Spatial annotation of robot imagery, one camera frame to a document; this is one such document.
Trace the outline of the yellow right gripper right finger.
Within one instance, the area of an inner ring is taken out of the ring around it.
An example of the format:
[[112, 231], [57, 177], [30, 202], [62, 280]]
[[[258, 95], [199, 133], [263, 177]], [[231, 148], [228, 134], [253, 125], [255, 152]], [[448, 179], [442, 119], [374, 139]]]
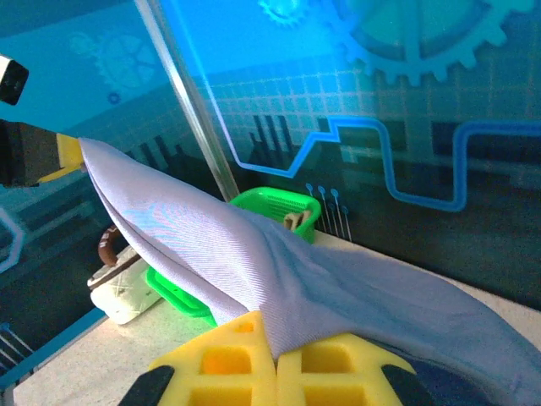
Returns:
[[280, 356], [279, 405], [435, 405], [403, 358], [353, 334], [341, 334]]

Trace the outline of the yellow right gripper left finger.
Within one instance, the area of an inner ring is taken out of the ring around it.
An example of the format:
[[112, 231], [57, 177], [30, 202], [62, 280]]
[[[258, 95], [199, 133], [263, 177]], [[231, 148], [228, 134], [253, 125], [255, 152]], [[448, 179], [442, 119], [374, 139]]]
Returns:
[[258, 311], [152, 361], [122, 405], [276, 405], [276, 367]]

